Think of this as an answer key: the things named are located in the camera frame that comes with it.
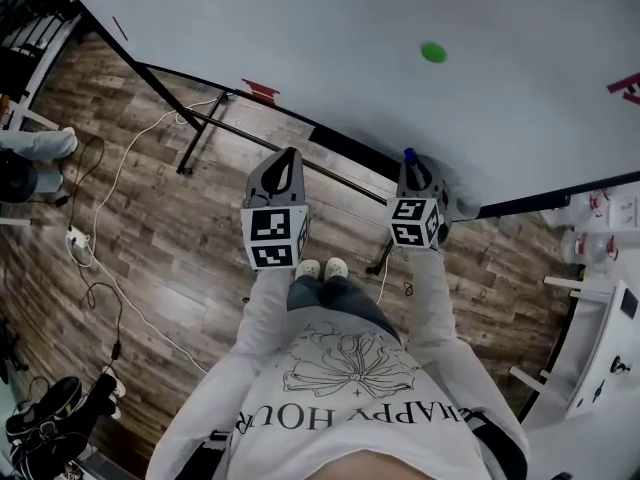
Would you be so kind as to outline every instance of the white cable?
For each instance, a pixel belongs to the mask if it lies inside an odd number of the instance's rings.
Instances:
[[[213,100],[207,100],[207,101],[201,101],[199,103],[194,103],[192,105],[189,105],[186,108],[193,108],[193,107],[197,107],[199,105],[207,105],[209,103],[213,103],[214,101],[216,101],[216,99]],[[111,190],[109,190],[109,193],[107,194],[107,197],[104,198],[104,200],[102,201],[102,203],[100,203],[100,205],[98,206],[98,208],[96,208],[96,213],[93,219],[93,248],[91,247],[90,243],[87,242],[87,249],[89,249],[89,252],[91,253],[91,261],[89,261],[88,264],[83,264],[80,263],[76,257],[73,255],[73,252],[71,251],[70,248],[70,244],[69,244],[69,240],[66,239],[65,237],[65,243],[67,246],[67,252],[69,253],[69,256],[71,256],[71,259],[77,263],[80,267],[82,268],[88,268],[91,265],[93,265],[93,262],[95,261],[98,266],[104,271],[105,274],[107,274],[107,276],[109,276],[109,278],[113,281],[113,283],[116,286],[116,289],[118,290],[118,292],[120,293],[120,295],[122,295],[122,297],[124,298],[124,300],[126,300],[129,305],[136,311],[136,313],[138,313],[138,315],[140,316],[140,318],[142,318],[142,321],[147,324],[149,327],[151,327],[154,331],[156,331],[158,333],[158,335],[165,341],[167,341],[168,343],[170,343],[171,345],[173,345],[177,350],[179,350],[180,352],[182,352],[183,354],[185,354],[189,360],[194,364],[194,366],[196,368],[198,368],[198,370],[200,370],[203,373],[207,373],[207,370],[205,370],[202,366],[200,366],[196,360],[193,358],[193,356],[184,348],[182,348],[180,345],[178,345],[176,342],[174,342],[171,338],[169,338],[168,336],[166,336],[165,334],[162,333],[162,331],[160,329],[158,329],[155,325],[153,325],[151,322],[149,322],[149,320],[147,320],[145,318],[145,316],[142,314],[142,312],[133,304],[133,302],[131,302],[129,300],[129,298],[125,295],[125,293],[122,291],[122,289],[120,288],[120,285],[118,284],[118,281],[116,281],[116,278],[111,274],[111,272],[109,272],[107,270],[107,268],[100,263],[100,261],[98,261],[98,258],[96,258],[95,255],[95,251],[98,245],[98,213],[100,212],[100,209],[107,203],[107,201],[109,200],[109,198],[111,197],[111,195],[113,194],[113,191],[116,189],[116,185],[118,184],[118,179],[120,178],[120,173],[122,172],[122,166],[124,165],[125,160],[127,159],[127,155],[129,154],[129,151],[131,151],[131,148],[133,147],[133,145],[137,142],[137,140],[144,135],[145,133],[147,133],[148,131],[153,130],[156,126],[158,126],[162,120],[171,115],[176,113],[175,110],[172,110],[171,112],[167,112],[165,114],[162,115],[162,117],[160,117],[160,119],[158,119],[153,125],[149,126],[148,128],[145,128],[144,130],[142,130],[140,133],[138,133],[138,135],[136,135],[134,137],[134,139],[131,141],[131,144],[129,144],[129,146],[127,147],[126,151],[124,152],[124,155],[122,157],[122,160],[120,161],[120,165],[118,166],[118,171],[116,172],[116,177],[113,180],[113,185],[111,186]],[[185,121],[184,123],[181,122],[180,120],[178,120],[178,115],[176,114],[175,116],[175,121],[176,123],[183,125],[186,124],[187,121]]]
[[[382,300],[382,294],[384,293],[384,283],[387,281],[387,272],[389,271],[389,255],[387,255],[387,260],[384,262],[384,277],[382,278],[382,285],[380,286],[380,297],[378,297],[378,302],[376,304],[380,304]]]

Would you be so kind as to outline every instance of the white sweatshirt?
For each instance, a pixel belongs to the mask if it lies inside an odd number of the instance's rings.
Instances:
[[[262,272],[236,345],[180,409],[146,478],[176,478],[213,431],[229,433],[215,480],[302,480],[360,450],[392,455],[436,480],[514,478],[456,409],[487,415],[527,455],[506,401],[456,337],[442,258],[429,251],[413,264],[420,274],[407,351],[354,315],[287,313],[290,273]]]

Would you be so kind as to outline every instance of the sleeve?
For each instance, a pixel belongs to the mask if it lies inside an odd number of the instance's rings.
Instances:
[[[236,344],[202,379],[155,447],[147,480],[173,480],[214,430],[233,429],[254,380],[281,346],[290,270],[258,275]]]
[[[477,422],[472,425],[465,418],[481,441],[483,457],[485,447],[491,449],[492,444],[487,445],[481,436],[491,434],[493,437],[490,439],[495,446],[503,449],[506,449],[504,439],[508,438],[522,454],[526,477],[529,445],[524,431],[471,347],[457,337],[442,255],[432,249],[412,251],[410,254],[416,307],[407,351],[423,366],[424,371],[442,388],[459,410],[467,415],[477,416],[474,419],[480,419],[483,425],[490,424],[491,429],[496,430],[488,432],[489,427],[478,430],[481,425]],[[511,469],[520,473],[506,478],[520,478],[523,468]]]

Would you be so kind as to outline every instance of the green ball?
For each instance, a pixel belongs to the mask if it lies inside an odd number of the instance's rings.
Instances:
[[[434,64],[442,64],[447,60],[447,51],[436,43],[424,43],[421,52],[426,60]]]

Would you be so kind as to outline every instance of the power strip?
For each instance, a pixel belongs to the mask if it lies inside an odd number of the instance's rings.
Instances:
[[[80,249],[86,249],[89,246],[89,235],[80,231],[77,227],[71,226],[67,231],[67,240],[71,245],[75,245]]]

